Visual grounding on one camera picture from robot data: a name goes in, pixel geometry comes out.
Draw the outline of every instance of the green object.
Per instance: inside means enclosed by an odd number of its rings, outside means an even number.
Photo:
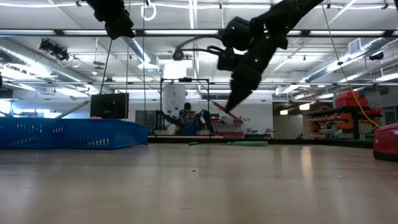
[[[233,142],[233,146],[267,146],[268,142],[266,141],[240,141]]]

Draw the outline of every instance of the blue container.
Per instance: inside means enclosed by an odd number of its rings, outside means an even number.
[[[146,144],[149,127],[116,119],[61,119],[69,149],[120,149]]]
[[[57,149],[64,138],[56,119],[0,118],[0,149]]]

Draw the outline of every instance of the ceiling duct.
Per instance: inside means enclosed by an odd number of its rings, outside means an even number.
[[[141,70],[159,70],[159,58],[156,55],[145,52],[134,38],[122,37],[122,40],[125,41],[125,43],[134,52],[141,64],[145,64],[145,66],[139,65]]]
[[[391,43],[395,38],[358,38],[348,45],[348,50],[345,50],[340,56],[339,59],[344,65],[347,65],[351,62],[354,62],[357,58],[368,57],[372,54],[377,53],[378,50],[385,47],[388,43]],[[302,81],[307,83],[314,81],[317,78],[320,78],[324,75],[327,75],[335,70],[339,69],[340,66],[337,65],[338,59],[333,57],[327,60],[322,66],[311,70],[308,74],[306,74],[305,78]]]
[[[64,68],[58,66],[55,62],[35,53],[31,50],[28,50],[10,40],[0,39],[0,55],[8,55],[9,58],[13,58],[12,62],[8,63],[18,63],[18,64],[26,64],[33,65],[39,64],[44,67],[44,69],[48,70],[50,73],[58,73],[59,75],[63,75],[75,82],[92,82],[93,80],[70,70],[69,68]],[[98,91],[100,90],[99,85],[93,85]],[[105,93],[113,93],[114,91],[108,87],[104,87],[103,91]]]

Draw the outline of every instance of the black monitor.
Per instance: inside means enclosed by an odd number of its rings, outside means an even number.
[[[93,95],[91,96],[90,117],[97,116],[104,119],[127,119],[129,117],[128,100],[128,93]]]

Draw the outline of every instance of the light wooden floor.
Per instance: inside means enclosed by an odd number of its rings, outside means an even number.
[[[0,151],[0,223],[396,224],[398,163],[329,146]]]

